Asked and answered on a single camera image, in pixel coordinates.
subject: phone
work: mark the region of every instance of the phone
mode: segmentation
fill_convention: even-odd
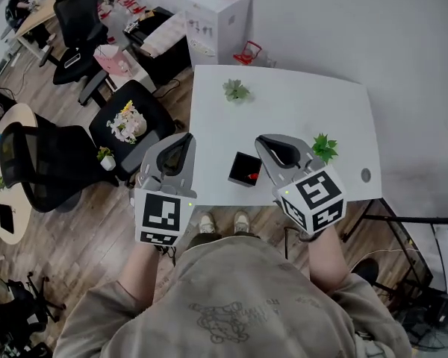
[[[69,68],[74,63],[78,62],[81,59],[81,54],[78,53],[77,55],[73,56],[73,58],[70,58],[68,61],[65,62],[65,69]]]
[[[6,204],[0,204],[0,227],[4,230],[14,233],[12,207]]]

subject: black stand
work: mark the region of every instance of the black stand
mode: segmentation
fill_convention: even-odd
[[[35,298],[37,300],[38,305],[40,306],[41,309],[43,309],[45,311],[45,313],[48,315],[49,318],[52,319],[53,322],[60,321],[60,317],[52,315],[52,312],[50,312],[48,307],[52,307],[52,308],[59,309],[59,310],[65,310],[66,305],[65,304],[57,305],[57,304],[53,304],[52,302],[48,301],[45,298],[45,294],[43,291],[45,289],[45,283],[48,283],[50,281],[50,279],[48,277],[43,277],[40,291],[38,291],[37,287],[33,284],[31,277],[33,277],[33,272],[30,271],[27,274],[27,284],[31,288],[33,293],[35,294]]]
[[[393,213],[393,210],[390,208],[390,206],[388,206],[387,202],[384,199],[378,199],[378,200],[380,200],[382,205],[387,209],[387,211],[389,213],[392,214],[392,216],[368,215],[367,213],[368,213],[369,209],[372,207],[373,203],[375,202],[375,200],[371,200],[370,203],[365,208],[365,210],[362,213],[362,215],[360,216],[360,218],[353,225],[353,227],[350,230],[350,232],[344,233],[342,235],[342,242],[349,241],[350,237],[352,237],[352,235],[354,234],[354,232],[356,231],[356,229],[358,228],[358,226],[360,225],[360,223],[361,223],[361,221],[363,219],[375,220],[375,221],[378,221],[378,222],[387,222],[387,224],[390,227],[390,229],[391,229],[393,235],[395,236],[397,242],[400,244],[400,247],[402,248],[403,253],[405,254],[405,257],[406,257],[408,263],[410,264],[410,268],[406,272],[406,274],[405,274],[404,278],[402,279],[402,281],[400,281],[398,283],[398,287],[397,287],[396,290],[388,288],[388,287],[386,287],[384,285],[381,285],[379,283],[374,283],[374,286],[376,286],[377,288],[380,288],[382,290],[385,290],[386,292],[389,293],[390,297],[392,297],[394,295],[399,295],[401,293],[400,288],[401,288],[401,285],[403,283],[408,284],[408,285],[411,286],[411,291],[407,295],[404,295],[404,299],[408,299],[408,296],[413,293],[414,289],[425,289],[427,287],[427,285],[421,283],[420,278],[418,277],[418,274],[417,274],[417,272],[416,272],[416,270],[414,268],[414,261],[408,255],[408,251],[406,250],[405,243],[402,241],[402,238],[399,236],[398,230],[395,228],[395,224],[399,225],[399,228],[401,230],[404,230],[405,233],[407,233],[407,232],[406,232],[406,229],[403,227],[402,223],[429,224],[430,227],[432,227],[433,234],[435,235],[434,225],[435,224],[448,224],[448,218],[421,218],[421,217],[400,217],[400,216],[395,216],[394,213]],[[437,243],[438,251],[439,251],[440,250],[440,245],[438,244],[438,239],[436,239],[436,243]],[[421,260],[423,262],[425,262],[425,260],[421,256],[420,252],[418,252],[418,254],[420,255]],[[446,283],[447,276],[446,276],[446,273],[445,273],[445,267],[444,267],[443,260],[441,261],[441,265],[443,266],[444,279],[445,279],[445,283]],[[410,274],[411,271],[413,272],[416,281],[408,279],[408,275]]]

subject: metal frame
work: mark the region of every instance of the metal frame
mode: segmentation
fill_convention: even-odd
[[[391,214],[391,216],[380,216],[380,215],[368,215],[368,212],[370,210],[370,208],[372,207],[373,203],[375,202],[375,200],[379,200],[380,203],[385,207],[385,209]],[[420,281],[420,278],[417,275],[416,269],[414,267],[414,262],[412,260],[412,258],[408,255],[408,251],[405,247],[405,243],[403,242],[402,238],[399,236],[398,234],[398,230],[395,228],[395,223],[398,224],[399,229],[406,234],[406,236],[408,237],[408,240],[411,240],[410,235],[408,234],[408,231],[405,229],[405,227],[403,226],[402,223],[415,223],[415,224],[428,224],[430,225],[430,227],[432,228],[432,232],[433,235],[435,235],[435,228],[434,225],[435,224],[448,224],[448,218],[423,218],[423,217],[404,217],[404,216],[395,216],[395,213],[393,212],[393,210],[390,208],[390,206],[387,204],[387,202],[384,199],[372,199],[369,204],[365,207],[364,212],[361,214],[361,216],[358,218],[357,222],[353,225],[352,229],[348,232],[348,233],[344,233],[341,237],[342,242],[347,242],[349,241],[350,237],[352,237],[352,235],[354,234],[354,232],[357,230],[357,228],[360,226],[360,223],[362,220],[375,220],[378,222],[387,222],[388,226],[390,227],[393,235],[395,236],[397,242],[400,244],[400,247],[403,250],[403,253],[405,254],[405,257],[408,261],[408,263],[410,264],[410,268],[407,271],[407,273],[405,274],[404,278],[402,279],[402,281],[399,282],[398,287],[400,286],[401,283],[407,283],[409,285],[412,285],[414,288],[419,288],[422,289],[424,288],[426,285],[422,284],[422,282]],[[441,258],[441,251],[440,251],[440,245],[438,244],[438,239],[436,239],[436,243],[438,246],[438,252],[440,254],[440,258]],[[426,264],[425,259],[423,258],[422,254],[420,252],[418,252],[418,254],[420,255],[420,259],[424,262],[424,264],[426,265],[427,269],[429,270],[428,265]],[[443,266],[443,273],[444,273],[444,280],[445,280],[445,285],[446,285],[446,281],[447,281],[447,276],[446,276],[446,272],[445,272],[445,268],[444,268],[444,263],[443,260],[441,259],[441,265]],[[414,273],[414,276],[416,277],[417,282],[414,282],[413,280],[408,280],[407,276],[410,273],[410,271],[412,271]],[[375,283],[374,285],[377,288],[380,288],[382,290],[385,290],[386,292],[390,293],[390,295],[397,295],[399,290],[397,288],[397,290],[395,289],[391,289],[388,288],[384,285],[381,285],[380,283]]]

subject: white table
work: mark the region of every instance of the white table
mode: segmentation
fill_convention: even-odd
[[[225,99],[223,84],[242,80],[252,102]],[[332,165],[348,201],[382,196],[379,148],[367,90],[359,84],[308,73],[251,66],[196,66],[190,132],[197,141],[193,190],[198,204],[273,205],[273,184],[264,167],[255,187],[228,181],[237,151],[257,157],[261,134],[285,134],[310,146],[319,133],[338,142]],[[368,183],[362,169],[371,173]]]
[[[123,54],[125,55],[126,59],[128,60],[128,63],[130,65],[130,72],[131,72],[131,78],[123,76],[123,75],[110,75],[110,79],[113,81],[113,83],[116,85],[116,89],[108,83],[108,80],[106,81],[108,83],[108,86],[113,92],[116,92],[121,86],[126,84],[126,82],[132,80],[138,81],[140,84],[142,84],[147,90],[151,93],[155,92],[156,86],[152,82],[151,77],[149,77],[149,74],[144,68],[129,54],[128,51],[123,51]]]
[[[13,122],[20,122],[24,126],[37,126],[37,118],[27,104],[16,104],[6,112],[0,121],[0,134]],[[31,214],[31,205],[23,191],[22,184],[15,184],[10,189],[3,189],[0,192],[0,204],[9,205],[12,208],[14,229],[14,233],[9,233],[0,227],[0,238],[7,244],[16,244],[25,234]]]

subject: flower bouquet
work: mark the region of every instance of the flower bouquet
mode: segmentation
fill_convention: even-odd
[[[129,101],[119,112],[113,121],[108,121],[106,126],[111,128],[121,142],[136,143],[136,138],[146,132],[147,124],[143,114],[139,113],[133,106],[133,101]]]

